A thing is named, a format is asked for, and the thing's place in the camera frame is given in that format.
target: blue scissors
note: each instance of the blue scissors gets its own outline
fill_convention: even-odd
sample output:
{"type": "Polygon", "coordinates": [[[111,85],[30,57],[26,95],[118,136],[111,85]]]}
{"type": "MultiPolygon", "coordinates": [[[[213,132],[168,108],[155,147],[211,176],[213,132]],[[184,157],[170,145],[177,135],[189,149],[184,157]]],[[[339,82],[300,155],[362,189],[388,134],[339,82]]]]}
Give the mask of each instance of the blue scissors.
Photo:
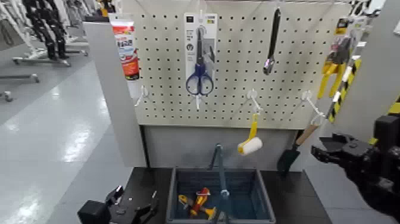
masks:
{"type": "Polygon", "coordinates": [[[195,72],[186,81],[186,90],[193,95],[208,95],[214,89],[214,82],[207,74],[204,64],[202,34],[197,29],[197,53],[195,72]]]}

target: paint roller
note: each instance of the paint roller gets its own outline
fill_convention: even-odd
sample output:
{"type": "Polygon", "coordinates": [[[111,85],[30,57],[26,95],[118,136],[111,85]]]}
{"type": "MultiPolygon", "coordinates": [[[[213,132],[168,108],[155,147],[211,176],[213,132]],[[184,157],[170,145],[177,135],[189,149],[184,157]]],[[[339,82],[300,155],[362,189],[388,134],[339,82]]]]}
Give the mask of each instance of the paint roller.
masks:
{"type": "Polygon", "coordinates": [[[248,155],[263,147],[261,139],[255,136],[257,134],[257,117],[257,113],[252,116],[249,138],[237,146],[237,150],[241,155],[248,155]]]}

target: scissor blade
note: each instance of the scissor blade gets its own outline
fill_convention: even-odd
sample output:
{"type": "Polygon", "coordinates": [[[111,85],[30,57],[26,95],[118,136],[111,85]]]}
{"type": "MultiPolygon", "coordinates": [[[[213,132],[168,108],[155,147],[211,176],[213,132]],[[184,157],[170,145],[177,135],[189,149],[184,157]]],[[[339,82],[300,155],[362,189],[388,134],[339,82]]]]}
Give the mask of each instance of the scissor blade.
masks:
{"type": "Polygon", "coordinates": [[[202,40],[202,35],[200,29],[197,29],[197,53],[196,53],[196,63],[197,64],[203,64],[204,59],[203,59],[203,40],[202,40]]]}

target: pliers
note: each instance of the pliers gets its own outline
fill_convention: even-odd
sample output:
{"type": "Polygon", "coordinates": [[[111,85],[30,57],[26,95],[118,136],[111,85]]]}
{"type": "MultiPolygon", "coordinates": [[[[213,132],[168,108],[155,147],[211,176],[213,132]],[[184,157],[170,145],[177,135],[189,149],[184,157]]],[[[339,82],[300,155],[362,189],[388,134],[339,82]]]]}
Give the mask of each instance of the pliers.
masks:
{"type": "Polygon", "coordinates": [[[342,76],[346,70],[346,64],[349,60],[350,55],[350,44],[351,38],[345,36],[337,44],[333,45],[333,51],[328,55],[322,68],[323,78],[318,92],[318,99],[324,95],[325,87],[328,83],[329,76],[337,74],[336,79],[332,87],[330,88],[329,97],[335,95],[336,90],[340,85],[342,76]]]}

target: white pegboard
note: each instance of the white pegboard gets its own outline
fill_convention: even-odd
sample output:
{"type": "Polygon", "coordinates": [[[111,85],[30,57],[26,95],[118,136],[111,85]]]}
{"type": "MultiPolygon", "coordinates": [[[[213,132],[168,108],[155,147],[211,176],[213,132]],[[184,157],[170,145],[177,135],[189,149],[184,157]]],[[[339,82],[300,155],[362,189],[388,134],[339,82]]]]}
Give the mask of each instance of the white pegboard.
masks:
{"type": "Polygon", "coordinates": [[[303,91],[318,91],[321,67],[336,23],[349,11],[332,2],[281,2],[282,18],[272,74],[263,73],[276,2],[207,1],[217,13],[216,80],[200,110],[185,88],[183,14],[198,1],[124,1],[135,15],[140,76],[149,97],[137,108],[142,125],[249,127],[254,88],[263,107],[258,126],[303,129],[313,109],[301,103],[303,91]]]}

